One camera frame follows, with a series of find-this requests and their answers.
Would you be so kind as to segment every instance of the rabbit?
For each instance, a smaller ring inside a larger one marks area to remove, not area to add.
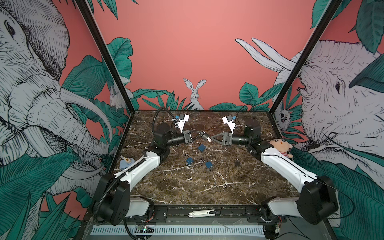
[[[207,81],[205,79],[201,80],[197,84],[196,88],[193,88],[193,84],[188,79],[184,78],[184,82],[187,85],[187,88],[192,90],[192,94],[191,94],[191,103],[193,104],[192,110],[204,110],[204,108],[200,105],[198,101],[199,94],[197,93],[197,90],[201,88]]]

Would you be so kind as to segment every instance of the blue padlock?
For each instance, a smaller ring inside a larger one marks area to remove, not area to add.
[[[207,147],[205,147],[203,144],[197,147],[201,152],[203,152]]]
[[[213,164],[211,163],[211,161],[206,162],[205,165],[207,168],[213,167]]]
[[[187,165],[191,165],[193,163],[193,159],[191,157],[187,158]]]

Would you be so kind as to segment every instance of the white tusk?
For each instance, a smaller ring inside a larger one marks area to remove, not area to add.
[[[45,140],[40,127],[34,126],[26,128],[23,130],[23,134],[29,144],[31,144],[31,146],[40,154],[40,156],[49,157],[56,154]]]
[[[65,103],[77,104],[81,107],[87,108],[87,109],[93,111],[94,113],[96,113],[99,117],[101,117],[101,119],[105,122],[105,124],[107,124],[108,130],[109,130],[109,136],[110,136],[109,142],[111,142],[112,135],[113,135],[112,127],[111,127],[111,124],[110,124],[107,116],[105,115],[105,113],[100,108],[98,108],[91,101],[89,101],[83,97],[80,97],[79,95],[74,94],[73,92],[71,92],[65,88],[62,88],[60,91],[60,99]]]
[[[257,44],[265,54],[272,59],[274,62],[278,63],[280,66],[283,66],[284,68],[292,71],[293,67],[295,66],[295,62],[286,59],[282,55],[280,55],[275,49],[273,49],[270,45],[266,44],[263,41],[260,41],[259,39],[253,38],[252,41]]]
[[[84,180],[96,176],[97,174],[99,174],[99,172],[101,172],[103,168],[104,166],[101,166],[96,170],[88,172],[70,166],[67,170],[63,172],[62,176],[71,180]]]
[[[253,59],[259,64],[261,64],[262,66],[275,72],[280,72],[283,69],[283,67],[280,66],[279,64],[261,55],[256,49],[254,49],[246,41],[238,38],[236,39],[236,42],[238,42],[243,48],[245,48],[245,50],[253,57]]]

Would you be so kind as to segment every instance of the plush toy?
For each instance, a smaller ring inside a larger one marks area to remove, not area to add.
[[[292,154],[288,154],[287,152],[292,148],[292,144],[288,143],[284,139],[273,139],[269,142],[276,148],[281,154],[288,158],[293,158]]]

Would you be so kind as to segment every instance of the black frame post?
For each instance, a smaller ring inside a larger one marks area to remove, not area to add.
[[[101,36],[101,33],[99,31],[99,28],[97,27],[96,22],[93,19],[92,12],[89,10],[88,5],[85,0],[76,0],[77,6],[79,7],[79,10],[84,18],[84,21],[87,23],[87,26],[89,28],[89,31],[91,32],[93,39],[96,42],[97,47],[99,48],[99,51],[101,52],[101,56],[104,58],[105,63],[111,72],[113,80],[116,82],[116,85],[119,88],[119,91],[127,104],[128,110],[130,111],[130,115],[132,115],[135,112],[135,109],[133,108],[133,105],[131,101],[129,100],[128,94],[125,90],[124,85],[122,84],[120,80],[119,72],[116,69],[115,63],[113,62],[113,59],[111,55],[109,54],[107,45],[104,42],[103,37]]]
[[[309,41],[306,44],[302,54],[300,55],[299,59],[297,60],[296,65],[293,67],[289,77],[285,81],[283,88],[281,89],[279,95],[277,96],[275,102],[273,103],[271,109],[269,110],[270,114],[275,113],[277,107],[279,106],[280,102],[283,100],[285,94],[287,93],[287,91],[291,87],[293,81],[296,79],[297,75],[299,74],[299,71],[304,66],[305,61],[311,55],[313,48],[316,46],[316,43],[319,41],[321,35],[323,34],[324,30],[327,28],[329,22],[331,21],[333,15],[335,14],[337,8],[339,7],[339,5],[341,4],[342,1],[343,0],[331,0],[331,2],[329,3],[323,16],[321,17],[315,30],[313,31],[311,38],[309,39]]]

